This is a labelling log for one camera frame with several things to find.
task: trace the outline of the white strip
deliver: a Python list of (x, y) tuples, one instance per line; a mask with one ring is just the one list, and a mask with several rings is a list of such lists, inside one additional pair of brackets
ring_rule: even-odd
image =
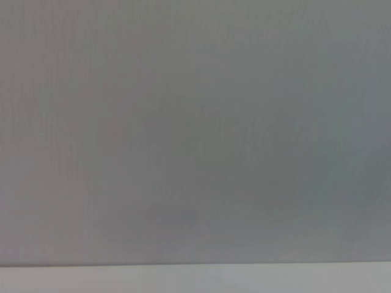
[(1, 268), (1, 293), (389, 293), (391, 262)]

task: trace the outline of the gray wall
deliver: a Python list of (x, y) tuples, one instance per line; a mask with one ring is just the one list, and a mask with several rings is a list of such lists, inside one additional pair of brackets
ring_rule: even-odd
[(0, 264), (391, 259), (389, 0), (0, 0)]

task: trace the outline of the ceiling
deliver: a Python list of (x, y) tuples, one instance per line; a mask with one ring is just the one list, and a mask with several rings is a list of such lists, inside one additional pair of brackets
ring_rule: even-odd
[(0, 1), (0, 264), (390, 260), (390, 11)]

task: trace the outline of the white ceiling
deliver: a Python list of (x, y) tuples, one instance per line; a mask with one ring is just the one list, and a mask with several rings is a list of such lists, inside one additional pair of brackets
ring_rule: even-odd
[(0, 264), (391, 259), (390, 11), (0, 1)]

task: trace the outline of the gray surface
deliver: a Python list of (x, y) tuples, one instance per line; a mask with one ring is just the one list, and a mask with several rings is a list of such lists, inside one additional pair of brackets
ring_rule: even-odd
[(0, 264), (390, 260), (390, 12), (0, 1)]

